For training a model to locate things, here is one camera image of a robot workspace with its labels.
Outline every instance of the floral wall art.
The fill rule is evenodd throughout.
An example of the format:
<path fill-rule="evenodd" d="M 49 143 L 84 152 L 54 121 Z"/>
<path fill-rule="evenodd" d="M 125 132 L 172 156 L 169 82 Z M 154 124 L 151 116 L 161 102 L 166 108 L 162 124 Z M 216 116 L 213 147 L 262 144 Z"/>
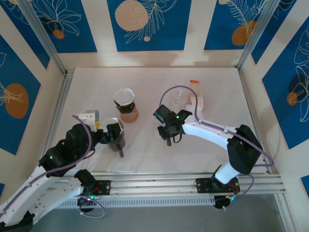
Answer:
<path fill-rule="evenodd" d="M 289 149 L 309 139 L 309 18 L 263 78 Z"/>
<path fill-rule="evenodd" d="M 118 52 L 183 50 L 191 0 L 107 0 Z"/>
<path fill-rule="evenodd" d="M 204 50 L 243 49 L 268 0 L 217 0 Z M 273 20 L 276 29 L 264 37 L 273 37 L 296 0 L 281 0 Z"/>
<path fill-rule="evenodd" d="M 41 84 L 0 36 L 0 148 L 16 155 Z"/>
<path fill-rule="evenodd" d="M 268 22 L 254 50 L 252 51 L 252 58 L 256 64 L 270 44 L 271 40 L 274 38 L 296 1 L 297 0 L 281 0 L 279 2 L 277 9 Z"/>
<path fill-rule="evenodd" d="M 97 51 L 81 0 L 31 0 L 30 3 L 58 53 Z M 46 68 L 49 57 L 16 2 L 0 0 L 0 5 Z"/>

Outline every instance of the orange circle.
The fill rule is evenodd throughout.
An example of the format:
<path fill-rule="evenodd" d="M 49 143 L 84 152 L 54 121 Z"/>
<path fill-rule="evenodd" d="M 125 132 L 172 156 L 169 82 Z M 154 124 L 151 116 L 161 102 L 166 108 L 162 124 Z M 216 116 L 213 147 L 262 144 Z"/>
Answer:
<path fill-rule="evenodd" d="M 238 27 L 232 35 L 232 43 L 236 46 L 246 45 L 251 32 L 256 25 L 256 21 L 250 21 L 245 25 Z"/>
<path fill-rule="evenodd" d="M 115 11 L 117 24 L 127 31 L 142 29 L 149 20 L 146 8 L 136 0 L 123 1 Z"/>
<path fill-rule="evenodd" d="M 218 0 L 220 5 L 225 5 L 229 2 L 229 0 Z"/>
<path fill-rule="evenodd" d="M 291 92 L 288 94 L 287 101 L 290 106 L 294 106 L 297 103 L 297 94 L 294 92 Z"/>
<path fill-rule="evenodd" d="M 7 93 L 4 92 L 4 94 L 9 96 L 4 102 L 6 111 L 12 117 L 22 119 L 26 115 L 29 107 L 29 98 L 26 89 L 22 85 L 14 83 L 8 85 L 5 91 L 7 91 Z"/>
<path fill-rule="evenodd" d="M 64 33 L 60 30 L 54 30 L 53 35 L 59 40 L 64 39 Z"/>

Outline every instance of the robotic arm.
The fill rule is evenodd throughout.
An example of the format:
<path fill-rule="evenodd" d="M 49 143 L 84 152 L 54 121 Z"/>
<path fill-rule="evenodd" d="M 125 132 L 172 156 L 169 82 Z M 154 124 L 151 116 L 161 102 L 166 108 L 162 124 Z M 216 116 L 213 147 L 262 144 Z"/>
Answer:
<path fill-rule="evenodd" d="M 85 122 L 90 132 L 92 141 L 90 150 L 92 151 L 99 143 L 113 143 L 122 132 L 118 123 L 107 125 L 107 131 L 97 129 L 95 121 L 98 119 L 94 120 L 98 117 L 97 114 L 98 112 L 79 115 L 79 119 Z M 91 192 L 92 195 L 107 195 L 110 191 L 110 183 L 97 181 L 87 170 L 80 170 L 74 178 L 69 179 L 68 187 L 65 186 L 43 195 L 53 183 L 76 166 L 73 163 L 86 155 L 88 145 L 87 131 L 82 124 L 76 124 L 66 133 L 64 140 L 60 140 L 55 147 L 50 148 L 40 159 L 39 165 L 29 179 L 0 206 L 0 232 L 30 231 L 33 224 L 59 204 L 81 193 L 83 195 L 82 187 L 84 191 Z"/>
<path fill-rule="evenodd" d="M 227 133 L 227 131 L 232 131 L 240 134 L 262 148 L 251 129 L 245 125 L 232 128 L 205 120 L 197 121 L 191 112 L 181 110 L 176 114 L 165 105 L 161 105 L 155 111 L 154 116 L 162 123 L 162 126 L 158 127 L 158 132 L 162 139 L 167 141 L 168 146 L 171 146 L 171 138 L 175 141 L 175 137 L 179 135 L 180 141 L 183 134 L 190 134 L 209 140 L 228 151 L 229 162 L 219 167 L 214 173 L 213 185 L 226 185 L 240 174 L 249 174 L 261 155 L 249 144 Z"/>
<path fill-rule="evenodd" d="M 191 112 L 181 110 L 178 114 L 161 105 L 154 116 L 162 123 L 158 132 L 162 139 L 171 146 L 171 139 L 190 134 L 218 144 L 228 151 L 229 162 L 215 171 L 210 181 L 206 183 L 208 192 L 226 193 L 229 184 L 237 182 L 239 174 L 249 174 L 261 153 L 251 145 L 243 142 L 227 131 L 232 131 L 262 148 L 249 127 L 241 125 L 239 128 L 220 126 L 212 122 L 197 120 Z M 106 126 L 107 131 L 97 129 L 98 112 L 86 112 L 79 115 L 79 120 L 85 125 L 77 124 L 60 140 L 55 147 L 50 148 L 40 159 L 29 179 L 4 204 L 0 206 L 0 231 L 29 231 L 49 211 L 62 202 L 76 195 L 84 196 L 109 195 L 110 182 L 97 181 L 87 170 L 80 170 L 68 182 L 68 188 L 57 189 L 43 195 L 46 190 L 71 168 L 78 160 L 86 156 L 86 152 L 94 150 L 97 144 L 115 142 L 121 132 L 119 124 Z M 91 137 L 89 146 L 88 132 Z"/>

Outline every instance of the white table surface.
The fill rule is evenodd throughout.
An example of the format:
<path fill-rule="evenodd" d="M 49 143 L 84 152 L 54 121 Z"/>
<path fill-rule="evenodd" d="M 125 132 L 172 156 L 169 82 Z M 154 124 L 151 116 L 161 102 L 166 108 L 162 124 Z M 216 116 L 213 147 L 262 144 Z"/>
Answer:
<path fill-rule="evenodd" d="M 120 118 L 114 93 L 128 87 L 135 93 L 138 119 L 125 123 L 124 158 L 107 145 L 97 145 L 92 158 L 75 168 L 93 171 L 213 172 L 228 161 L 227 152 L 209 141 L 184 135 L 179 144 L 167 147 L 154 126 L 153 113 L 163 92 L 175 85 L 189 86 L 200 80 L 204 119 L 232 127 L 241 124 L 253 130 L 253 123 L 235 68 L 77 68 L 57 128 L 54 145 L 65 138 L 77 121 L 73 114 L 99 110 L 100 120 Z M 254 168 L 253 173 L 266 169 Z"/>

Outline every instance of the white wall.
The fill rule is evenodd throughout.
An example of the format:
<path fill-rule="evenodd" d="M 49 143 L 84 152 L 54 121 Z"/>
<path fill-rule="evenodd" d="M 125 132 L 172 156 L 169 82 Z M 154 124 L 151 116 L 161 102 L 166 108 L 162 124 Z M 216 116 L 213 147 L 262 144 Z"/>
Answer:
<path fill-rule="evenodd" d="M 275 160 L 275 166 L 281 174 L 288 193 L 288 200 L 291 203 L 290 206 L 293 208 L 299 227 L 304 232 L 309 231 L 309 198 L 300 178 L 309 174 L 309 140 L 291 150 L 288 149 L 263 86 L 262 78 L 307 19 L 308 9 L 308 0 L 297 0 L 257 65 L 255 66 L 250 58 L 241 72 L 254 102 L 259 130 L 264 136 Z"/>
<path fill-rule="evenodd" d="M 0 149 L 0 183 L 5 184 L 0 199 L 3 202 L 24 183 L 38 164 L 62 83 L 62 75 L 53 62 L 50 62 L 47 70 L 41 65 L 1 7 L 0 34 L 41 84 L 16 156 Z"/>
<path fill-rule="evenodd" d="M 192 0 L 184 51 L 117 52 L 106 0 L 82 0 L 98 52 L 59 56 L 68 69 L 235 66 L 242 50 L 204 51 L 216 2 L 217 0 Z"/>

